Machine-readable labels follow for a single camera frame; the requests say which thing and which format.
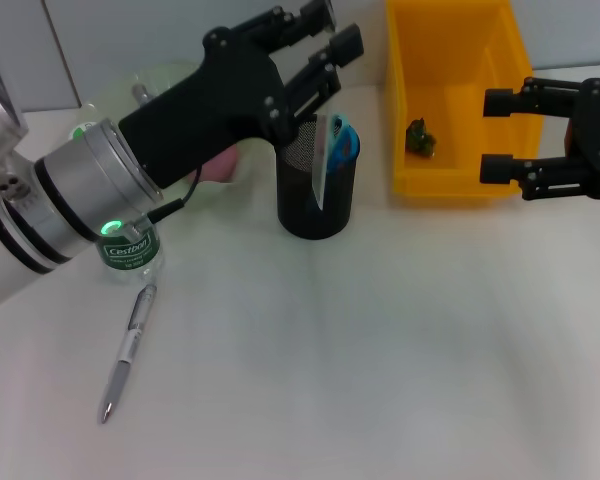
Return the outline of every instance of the yellow bin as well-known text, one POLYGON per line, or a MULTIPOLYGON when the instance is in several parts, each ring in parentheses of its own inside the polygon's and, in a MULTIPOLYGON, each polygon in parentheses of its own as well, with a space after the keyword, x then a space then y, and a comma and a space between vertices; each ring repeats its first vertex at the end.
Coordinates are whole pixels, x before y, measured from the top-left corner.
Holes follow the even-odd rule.
POLYGON ((522 87, 531 65, 506 0, 387 0, 386 98, 393 129, 393 190, 420 206, 484 205, 519 192, 482 185, 483 153, 535 158, 542 117, 483 118, 488 88, 522 87), (435 155, 406 152, 424 118, 435 155))

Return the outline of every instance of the silver pen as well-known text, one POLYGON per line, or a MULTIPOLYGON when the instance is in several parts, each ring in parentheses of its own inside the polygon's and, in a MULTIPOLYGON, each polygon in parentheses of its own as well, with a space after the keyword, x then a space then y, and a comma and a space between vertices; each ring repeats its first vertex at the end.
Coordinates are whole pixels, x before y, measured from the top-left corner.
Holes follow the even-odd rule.
POLYGON ((153 300, 156 298, 157 290, 155 285, 147 285, 140 291, 133 306, 127 332, 118 352, 118 361, 116 362, 111 381, 107 385, 104 395, 100 416, 102 423, 106 423, 109 420, 109 417, 118 406, 122 390, 124 390, 124 384, 127 382, 127 377, 131 371, 131 364, 136 355, 142 332, 147 325, 149 312, 151 311, 153 300))

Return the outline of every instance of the toy frog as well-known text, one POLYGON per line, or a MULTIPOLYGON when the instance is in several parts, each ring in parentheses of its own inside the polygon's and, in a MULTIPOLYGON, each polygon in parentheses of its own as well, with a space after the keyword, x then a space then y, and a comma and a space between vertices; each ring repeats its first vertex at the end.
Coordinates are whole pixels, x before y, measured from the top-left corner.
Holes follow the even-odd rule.
POLYGON ((422 157, 431 158, 435 154, 434 146, 436 139, 430 133, 427 133, 427 127, 424 124, 424 118, 414 120, 407 128, 406 149, 408 152, 415 153, 422 157))

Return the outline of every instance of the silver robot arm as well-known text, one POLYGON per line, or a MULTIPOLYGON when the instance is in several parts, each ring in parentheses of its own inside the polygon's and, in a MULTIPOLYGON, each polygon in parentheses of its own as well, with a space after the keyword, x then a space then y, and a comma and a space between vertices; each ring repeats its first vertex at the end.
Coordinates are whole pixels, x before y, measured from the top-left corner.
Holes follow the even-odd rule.
POLYGON ((108 221, 133 222, 161 199, 111 122, 36 162, 13 150, 27 132, 0 73, 0 303, 87 248, 108 221))

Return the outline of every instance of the pink object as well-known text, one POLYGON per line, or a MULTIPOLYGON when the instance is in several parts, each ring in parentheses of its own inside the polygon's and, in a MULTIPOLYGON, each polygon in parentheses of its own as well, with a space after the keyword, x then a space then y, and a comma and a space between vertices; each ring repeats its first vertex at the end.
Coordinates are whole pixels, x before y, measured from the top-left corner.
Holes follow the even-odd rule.
MULTIPOLYGON (((200 183, 218 182, 229 183, 233 177, 233 172, 238 164, 238 148, 234 145, 227 148, 224 152, 216 155, 202 166, 200 174, 200 183)), ((196 173, 187 175, 187 181, 192 183, 196 178, 196 173)))

